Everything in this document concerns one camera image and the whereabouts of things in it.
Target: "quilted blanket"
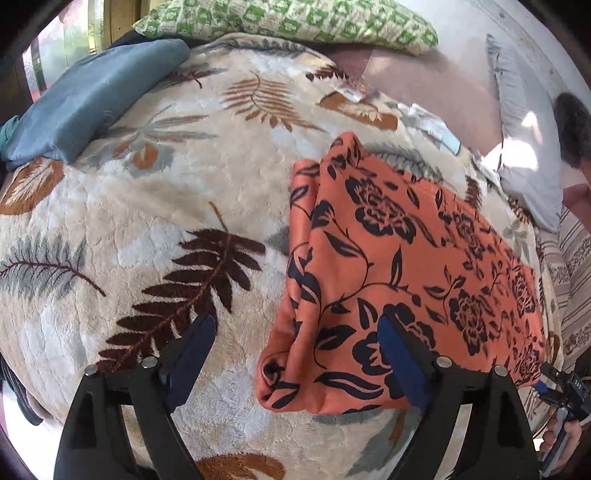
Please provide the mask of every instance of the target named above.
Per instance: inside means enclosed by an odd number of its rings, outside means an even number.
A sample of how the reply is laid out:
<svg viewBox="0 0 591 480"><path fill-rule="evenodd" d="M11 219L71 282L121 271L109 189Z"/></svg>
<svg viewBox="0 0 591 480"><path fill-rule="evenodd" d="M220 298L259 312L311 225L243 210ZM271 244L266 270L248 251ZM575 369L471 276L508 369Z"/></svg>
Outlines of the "quilted blanket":
<svg viewBox="0 0 591 480"><path fill-rule="evenodd" d="M217 338L173 415L206 478L388 475L414 411L272 413L253 392L285 285L294 162L353 131L479 209L536 276L540 265L533 228L469 150L454 156L407 127L382 94L349 101L335 92L343 78L296 43L227 35L194 49L72 166L38 158L15 173L0 201L0 351L52 415L65 420L86 365L132 367L210 312ZM461 432L452 447L460 442Z"/></svg>

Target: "black hair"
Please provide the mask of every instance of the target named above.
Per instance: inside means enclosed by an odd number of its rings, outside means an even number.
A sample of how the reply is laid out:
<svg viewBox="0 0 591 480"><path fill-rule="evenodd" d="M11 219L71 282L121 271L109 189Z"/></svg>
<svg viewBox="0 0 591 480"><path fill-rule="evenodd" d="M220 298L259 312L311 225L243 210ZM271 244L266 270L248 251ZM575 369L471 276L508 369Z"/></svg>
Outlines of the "black hair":
<svg viewBox="0 0 591 480"><path fill-rule="evenodd" d="M560 154L573 168L580 168L581 157L591 158L591 114L572 93L561 93L554 101Z"/></svg>

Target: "silver bolt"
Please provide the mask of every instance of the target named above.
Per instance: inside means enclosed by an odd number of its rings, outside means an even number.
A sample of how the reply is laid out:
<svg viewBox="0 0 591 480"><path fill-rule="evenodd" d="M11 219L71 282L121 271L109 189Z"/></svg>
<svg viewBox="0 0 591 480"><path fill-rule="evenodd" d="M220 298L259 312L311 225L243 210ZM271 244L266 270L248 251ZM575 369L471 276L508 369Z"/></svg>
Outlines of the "silver bolt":
<svg viewBox="0 0 591 480"><path fill-rule="evenodd" d="M147 356L142 360L142 367L144 368L154 368L158 365L158 359L154 356Z"/></svg>
<svg viewBox="0 0 591 480"><path fill-rule="evenodd" d="M97 367L96 365L88 365L84 369L84 374L87 377L92 377L93 375L96 375L98 372L99 372L99 367Z"/></svg>
<svg viewBox="0 0 591 480"><path fill-rule="evenodd" d="M503 367L502 365L497 365L495 367L495 373L497 375L499 375L499 377L506 377L509 374L507 369L505 367Z"/></svg>
<svg viewBox="0 0 591 480"><path fill-rule="evenodd" d="M452 361L449 359L449 357L439 356L439 357L437 357L437 364L441 368L450 368L452 365Z"/></svg>

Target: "green checkered pillow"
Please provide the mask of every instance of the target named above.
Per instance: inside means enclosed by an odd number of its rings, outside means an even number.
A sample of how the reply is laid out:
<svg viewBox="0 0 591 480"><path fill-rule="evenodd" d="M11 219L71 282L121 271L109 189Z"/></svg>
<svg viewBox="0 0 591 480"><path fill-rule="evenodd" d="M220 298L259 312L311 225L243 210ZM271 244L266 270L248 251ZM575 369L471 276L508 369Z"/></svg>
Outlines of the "green checkered pillow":
<svg viewBox="0 0 591 480"><path fill-rule="evenodd" d="M229 32L324 43L367 43L419 55L437 45L434 28L393 0L170 0L134 25L154 38L215 40Z"/></svg>

